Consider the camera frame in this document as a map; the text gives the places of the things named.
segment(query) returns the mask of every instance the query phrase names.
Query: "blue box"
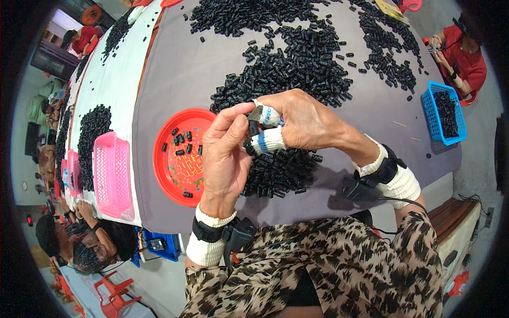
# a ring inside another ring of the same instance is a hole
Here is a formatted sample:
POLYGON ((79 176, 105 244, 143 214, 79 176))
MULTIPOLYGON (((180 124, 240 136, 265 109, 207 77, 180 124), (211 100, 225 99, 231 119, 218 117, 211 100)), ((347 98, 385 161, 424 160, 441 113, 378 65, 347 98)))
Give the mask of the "blue box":
POLYGON ((446 146, 450 146, 453 143, 460 142, 467 138, 467 127, 465 126, 465 119, 463 118, 460 99, 452 87, 430 81, 428 82, 428 89, 424 92, 421 99, 422 103, 424 104, 426 116, 428 117, 428 125, 430 127, 431 138, 433 140, 441 141, 446 146), (448 92, 449 98, 455 103, 456 124, 458 125, 459 135, 458 137, 444 138, 442 124, 440 123, 440 116, 438 115, 437 104, 435 103, 435 98, 433 98, 433 93, 435 92, 448 92))

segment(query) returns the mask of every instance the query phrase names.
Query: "leopard print shirt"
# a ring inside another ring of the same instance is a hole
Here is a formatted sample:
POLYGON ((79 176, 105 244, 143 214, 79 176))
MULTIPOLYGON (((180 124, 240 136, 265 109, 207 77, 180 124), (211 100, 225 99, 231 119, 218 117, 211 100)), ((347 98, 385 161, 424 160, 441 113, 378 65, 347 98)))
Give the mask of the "leopard print shirt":
POLYGON ((186 269, 180 317, 274 317, 304 270, 325 317, 442 315, 442 263, 423 213, 408 213, 390 245, 345 216, 261 228, 242 251, 232 269, 186 269))

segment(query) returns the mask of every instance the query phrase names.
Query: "pink plastic basket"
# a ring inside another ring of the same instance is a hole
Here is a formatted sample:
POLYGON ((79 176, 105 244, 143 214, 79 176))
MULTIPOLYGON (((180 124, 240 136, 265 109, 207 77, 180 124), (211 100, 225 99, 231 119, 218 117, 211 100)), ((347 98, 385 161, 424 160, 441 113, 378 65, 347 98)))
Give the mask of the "pink plastic basket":
POLYGON ((78 194, 83 193, 80 186, 80 171, 78 153, 71 149, 67 153, 67 186, 72 197, 77 197, 78 194))
POLYGON ((99 211, 115 219, 134 220, 129 142, 114 131, 94 142, 94 189, 99 211))

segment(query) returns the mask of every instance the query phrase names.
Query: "table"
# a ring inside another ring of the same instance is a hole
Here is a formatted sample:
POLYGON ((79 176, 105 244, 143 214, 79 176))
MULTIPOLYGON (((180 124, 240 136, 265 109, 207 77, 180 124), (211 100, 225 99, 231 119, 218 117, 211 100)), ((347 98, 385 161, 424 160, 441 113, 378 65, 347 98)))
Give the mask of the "table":
MULTIPOLYGON (((102 52, 106 46, 106 39, 111 28, 106 31, 91 53, 85 69, 76 82, 76 71, 71 76, 71 94, 68 105, 75 103, 69 124, 66 149, 77 151, 81 118, 97 105, 111 106, 111 125, 117 137, 131 143, 131 123, 134 103, 138 92, 139 82, 145 67, 147 50, 151 44, 150 38, 155 24, 162 12, 162 0, 155 0, 148 5, 133 24, 124 42, 119 43, 117 54, 112 53, 102 66, 102 52)), ((130 165, 131 179, 134 178, 133 165, 130 165)), ((131 183, 134 219, 115 219, 102 214, 96 205, 94 192, 84 191, 78 198, 72 198, 69 189, 65 189, 65 198, 72 208, 78 199, 83 199, 94 205, 99 218, 141 226, 138 200, 134 183, 131 183)))
MULTIPOLYGON (((173 7, 165 11, 134 108, 134 183, 143 226, 153 232, 190 233, 194 216, 193 208, 171 201, 154 177, 152 149, 159 129, 167 119, 183 109, 209 109, 210 95, 215 93, 217 86, 223 85, 225 75, 243 71, 246 63, 242 52, 248 48, 247 42, 256 39, 261 47, 268 41, 263 33, 247 29, 243 29, 244 35, 240 38, 226 38, 215 34, 213 29, 191 35, 189 21, 184 21, 182 14, 191 16, 196 5, 198 0, 188 0, 184 10, 173 7), (205 43, 200 42, 200 36, 206 39, 205 43)), ((349 60, 361 66, 371 50, 366 48, 364 33, 358 27, 358 14, 348 10, 348 2, 331 3, 329 7, 315 4, 315 7, 320 9, 315 12, 319 18, 332 14, 330 20, 340 41, 348 42, 341 53, 354 52, 355 57, 349 60)), ((296 20, 288 25, 307 27, 309 22, 296 20)), ((274 30, 278 27, 276 23, 270 26, 274 30)), ((446 148, 431 140, 420 96, 427 89, 429 80, 443 81, 426 47, 418 40, 420 36, 414 29, 411 30, 419 43, 422 63, 430 75, 419 75, 416 57, 411 52, 396 53, 394 58, 398 64, 404 60, 411 62, 410 67, 417 78, 413 100, 407 102, 409 91, 390 89, 373 71, 363 75, 349 68, 347 61, 339 61, 350 71, 348 78, 354 80, 349 91, 353 100, 345 102, 342 108, 335 111, 361 132, 389 145, 412 168, 421 187, 424 187, 460 167, 461 146, 455 144, 446 148), (431 159, 426 158, 427 153, 432 154, 431 159)), ((273 41, 276 48, 284 49, 285 44, 280 36, 273 41)), ((338 192, 343 176, 353 172, 348 156, 335 149, 320 150, 318 153, 324 160, 315 172, 316 181, 305 194, 290 193, 285 199, 240 197, 236 204, 238 216, 248 216, 256 225, 266 226, 339 217, 369 207, 367 204, 345 201, 338 192)))

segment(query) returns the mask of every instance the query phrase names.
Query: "plastic stool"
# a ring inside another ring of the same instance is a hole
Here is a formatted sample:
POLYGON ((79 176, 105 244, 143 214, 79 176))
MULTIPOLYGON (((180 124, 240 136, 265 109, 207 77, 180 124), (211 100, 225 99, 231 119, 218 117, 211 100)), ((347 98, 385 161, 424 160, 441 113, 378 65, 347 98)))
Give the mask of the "plastic stool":
POLYGON ((400 4, 398 4, 401 14, 405 13, 407 10, 415 12, 419 10, 421 6, 422 0, 401 0, 400 4))
POLYGON ((97 294, 99 295, 100 299, 99 299, 99 302, 100 302, 100 305, 101 305, 101 310, 102 310, 102 313, 107 317, 107 318, 118 318, 119 316, 119 311, 124 307, 124 306, 127 306, 127 305, 130 305, 134 302, 137 302, 138 300, 141 299, 141 297, 136 297, 134 299, 131 299, 131 300, 128 300, 128 301, 125 301, 123 298, 122 298, 122 295, 123 294, 126 294, 127 293, 127 287, 132 284, 134 282, 134 280, 132 278, 129 278, 128 280, 125 280, 123 282, 121 282, 120 284, 113 284, 112 282, 110 282, 108 280, 108 278, 113 275, 113 274, 116 274, 117 271, 114 271, 106 276, 104 276, 101 280, 99 280, 98 282, 94 283, 94 288, 97 292, 97 294), (106 289, 109 291, 109 293, 111 294, 109 297, 108 297, 108 303, 107 304, 103 304, 104 300, 102 299, 102 296, 101 296, 101 293, 99 292, 99 290, 97 289, 100 285, 104 285, 106 286, 106 289))

